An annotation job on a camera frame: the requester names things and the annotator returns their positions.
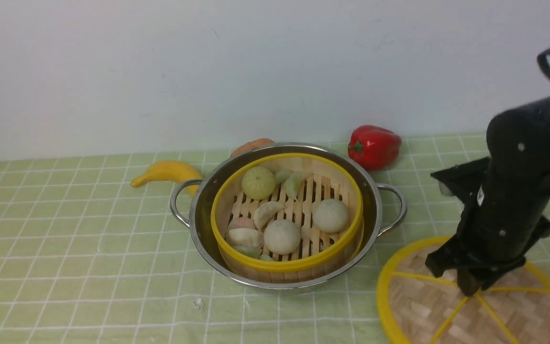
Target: yellow lid rim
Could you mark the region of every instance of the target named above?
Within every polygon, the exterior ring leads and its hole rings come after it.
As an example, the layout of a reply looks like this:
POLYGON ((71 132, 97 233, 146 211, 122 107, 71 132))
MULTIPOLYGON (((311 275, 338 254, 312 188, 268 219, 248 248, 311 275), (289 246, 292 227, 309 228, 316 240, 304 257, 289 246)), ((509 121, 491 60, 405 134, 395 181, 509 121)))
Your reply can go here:
POLYGON ((264 157, 261 159, 257 159, 253 161, 252 163, 249 163, 233 174, 223 183, 222 187, 218 190, 218 193, 216 194, 213 206, 211 210, 211 224, 212 224, 212 231, 213 235, 216 238, 216 241, 218 242, 218 246, 220 246, 220 249, 222 249, 227 255, 230 255, 233 259, 238 261, 239 263, 244 264, 245 266, 249 268, 254 268, 256 270, 266 271, 266 272, 296 272, 299 270, 306 270, 313 268, 315 266, 318 266, 320 264, 325 263, 326 261, 332 259, 334 256, 336 256, 338 253, 340 253, 345 246, 353 239, 353 236, 355 235, 356 231, 360 228, 360 220, 362 217, 362 211, 363 211, 363 204, 362 204, 362 196, 360 193, 360 186, 358 186, 358 183, 353 179, 351 174, 347 172, 344 168, 342 168, 340 165, 334 163, 333 161, 330 161, 328 159, 325 159, 323 157, 319 157, 312 154, 307 153, 281 153, 281 154, 275 154, 275 155, 269 155, 268 157, 264 157), (354 218, 351 222, 351 225, 349 226, 349 229, 347 229, 347 232, 332 246, 328 247, 326 250, 323 250, 322 252, 317 253, 316 255, 313 255, 311 257, 297 259, 293 261, 264 261, 259 259, 254 259, 252 257, 248 257, 241 252, 238 252, 230 246, 226 240, 222 237, 220 234, 220 231, 218 230, 218 225, 216 224, 216 205, 218 204, 218 201, 220 200, 223 190, 240 174, 243 174, 247 172, 250 168, 260 165, 261 163, 264 163, 265 161, 272 161, 275 159, 281 159, 281 158, 288 158, 288 157, 306 157, 310 159, 315 159, 318 161, 322 161, 323 163, 327 163, 328 165, 336 168, 341 172, 345 177, 347 177, 351 181, 351 185, 356 192, 357 201, 358 201, 358 209, 356 213, 354 214, 354 218))

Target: bamboo steamer lid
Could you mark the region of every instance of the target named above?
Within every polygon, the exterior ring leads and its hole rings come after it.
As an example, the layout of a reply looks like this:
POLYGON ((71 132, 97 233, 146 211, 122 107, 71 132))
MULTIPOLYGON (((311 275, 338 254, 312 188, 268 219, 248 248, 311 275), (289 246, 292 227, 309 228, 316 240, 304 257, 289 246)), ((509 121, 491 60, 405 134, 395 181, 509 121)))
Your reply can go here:
POLYGON ((428 253, 448 237, 410 244, 384 266, 377 286, 381 323, 393 344, 550 344, 550 279, 530 263, 466 298, 456 273, 435 279, 428 253))

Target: stainless steel pot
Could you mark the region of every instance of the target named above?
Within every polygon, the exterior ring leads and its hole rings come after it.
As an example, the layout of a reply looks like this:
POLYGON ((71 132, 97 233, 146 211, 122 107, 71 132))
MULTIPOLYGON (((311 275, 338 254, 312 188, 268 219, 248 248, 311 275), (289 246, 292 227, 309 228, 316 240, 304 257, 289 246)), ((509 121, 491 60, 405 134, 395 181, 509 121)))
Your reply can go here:
POLYGON ((343 274, 349 268, 354 266, 360 259, 366 255, 368 250, 373 246, 375 240, 384 233, 396 228, 401 224, 406 216, 407 204, 402 192, 394 186, 374 183, 371 176, 360 167, 355 161, 336 153, 333 150, 324 148, 321 146, 315 146, 312 144, 304 143, 276 143, 268 146, 262 146, 249 150, 234 158, 227 159, 227 161, 221 163, 215 170, 213 170, 209 176, 205 179, 193 179, 183 183, 180 183, 175 187, 170 199, 170 208, 174 216, 185 224, 190 229, 190 236, 196 246, 197 250, 203 256, 203 258, 221 274, 247 285, 249 287, 258 288, 260 290, 271 291, 292 291, 292 292, 306 292, 308 290, 326 283, 331 279, 343 274), (273 154, 281 153, 307 153, 317 155, 330 159, 339 164, 351 176, 356 180, 360 191, 362 193, 362 202, 364 204, 364 238, 362 240, 362 248, 360 253, 350 262, 318 279, 311 279, 309 281, 299 283, 264 283, 261 281, 254 281, 245 277, 239 276, 229 270, 224 263, 223 258, 218 249, 218 243, 213 236, 212 226, 210 223, 210 213, 213 206, 213 200, 218 190, 222 187, 224 181, 229 176, 238 170, 240 167, 245 166, 252 161, 266 157, 273 154), (190 204, 189 217, 185 218, 182 213, 177 209, 176 200, 183 189, 190 185, 199 185, 199 189, 192 199, 190 204), (381 227, 382 223, 382 202, 379 194, 379 189, 388 190, 396 194, 400 199, 401 209, 400 214, 396 220, 388 226, 381 227))

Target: red bell pepper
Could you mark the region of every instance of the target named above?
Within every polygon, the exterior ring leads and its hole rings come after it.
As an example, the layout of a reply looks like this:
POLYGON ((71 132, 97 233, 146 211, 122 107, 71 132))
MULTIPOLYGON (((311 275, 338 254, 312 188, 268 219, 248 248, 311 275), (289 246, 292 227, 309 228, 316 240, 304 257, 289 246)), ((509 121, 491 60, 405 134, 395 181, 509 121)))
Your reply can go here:
POLYGON ((367 171, 381 170, 400 154, 402 139, 376 126, 360 126, 351 134, 347 154, 367 171))

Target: pot handle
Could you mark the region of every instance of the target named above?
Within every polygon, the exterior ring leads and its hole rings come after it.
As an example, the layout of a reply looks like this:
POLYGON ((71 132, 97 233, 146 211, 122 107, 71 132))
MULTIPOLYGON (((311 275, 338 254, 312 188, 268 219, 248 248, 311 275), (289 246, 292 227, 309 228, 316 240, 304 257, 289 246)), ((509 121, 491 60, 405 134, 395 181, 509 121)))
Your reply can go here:
POLYGON ((377 189, 393 192, 396 195, 396 197, 400 200, 400 213, 398 214, 398 217, 396 218, 396 220, 391 222, 391 224, 389 224, 388 226, 385 226, 382 229, 379 229, 379 233, 377 233, 377 237, 380 237, 390 229, 400 226, 400 224, 406 217, 406 211, 408 209, 408 206, 406 204, 406 199, 404 198, 404 195, 402 194, 402 191, 399 188, 393 185, 381 184, 381 183, 378 183, 376 186, 377 186, 377 189))
POLYGON ((179 222, 182 222, 182 224, 186 225, 186 227, 188 228, 190 228, 190 221, 188 221, 188 219, 185 218, 184 215, 181 215, 181 211, 177 209, 177 197, 180 195, 181 190, 186 189, 186 187, 192 185, 199 185, 202 182, 203 179, 189 179, 185 182, 177 184, 173 189, 173 193, 171 193, 171 199, 169 200, 171 213, 173 213, 173 216, 175 216, 175 218, 177 218, 179 222))

